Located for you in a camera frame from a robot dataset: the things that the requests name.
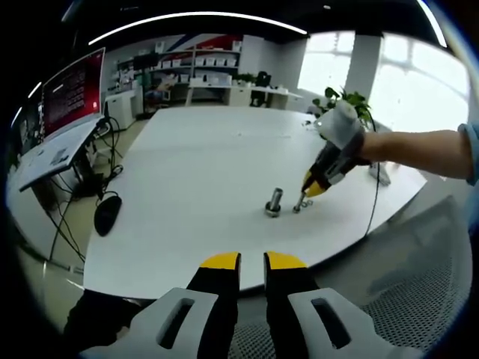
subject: office chair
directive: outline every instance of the office chair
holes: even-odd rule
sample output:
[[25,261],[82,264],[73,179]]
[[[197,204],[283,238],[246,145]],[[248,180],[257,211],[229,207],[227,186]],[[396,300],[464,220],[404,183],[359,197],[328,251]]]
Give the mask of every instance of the office chair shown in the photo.
[[[265,71],[260,71],[257,74],[255,85],[265,88],[266,86],[269,86],[270,82],[271,82],[271,75],[268,75]],[[251,103],[250,103],[251,106],[261,107],[264,103],[266,103],[266,93],[264,93],[263,91],[251,92]]]

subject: red screen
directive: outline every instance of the red screen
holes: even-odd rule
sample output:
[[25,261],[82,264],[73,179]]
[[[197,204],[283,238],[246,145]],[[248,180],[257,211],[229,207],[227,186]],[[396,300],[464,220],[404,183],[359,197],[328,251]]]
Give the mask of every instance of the red screen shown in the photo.
[[100,77],[105,49],[97,50],[57,73],[43,86],[45,135],[100,112]]

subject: nut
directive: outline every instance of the nut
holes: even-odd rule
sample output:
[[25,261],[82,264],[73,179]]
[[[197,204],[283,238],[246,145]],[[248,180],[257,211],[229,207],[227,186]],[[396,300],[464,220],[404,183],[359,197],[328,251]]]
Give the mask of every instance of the nut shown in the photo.
[[279,212],[281,211],[281,206],[278,205],[278,209],[273,211],[269,205],[271,202],[268,202],[264,207],[264,214],[271,218],[279,217]]

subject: metal bolt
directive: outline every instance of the metal bolt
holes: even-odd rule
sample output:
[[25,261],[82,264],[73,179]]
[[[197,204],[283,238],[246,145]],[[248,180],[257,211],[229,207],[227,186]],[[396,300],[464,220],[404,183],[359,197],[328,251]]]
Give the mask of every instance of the metal bolt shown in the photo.
[[281,188],[275,188],[271,196],[271,201],[269,202],[269,206],[271,210],[275,211],[278,209],[279,201],[281,200],[282,196],[283,196],[283,190]]
[[301,203],[306,197],[306,193],[301,192],[301,196],[299,196],[298,203],[293,207],[293,213],[300,213],[301,212]]
[[268,217],[276,218],[279,216],[279,212],[281,211],[279,201],[281,200],[282,196],[283,190],[281,188],[275,188],[271,196],[271,201],[269,201],[264,207],[264,213]]

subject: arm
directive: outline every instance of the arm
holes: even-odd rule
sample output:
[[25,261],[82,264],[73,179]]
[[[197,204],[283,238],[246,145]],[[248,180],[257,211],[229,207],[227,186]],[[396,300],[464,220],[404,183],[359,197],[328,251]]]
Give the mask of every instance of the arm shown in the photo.
[[396,162],[441,176],[472,179],[473,139],[468,132],[369,132],[361,157],[372,162]]

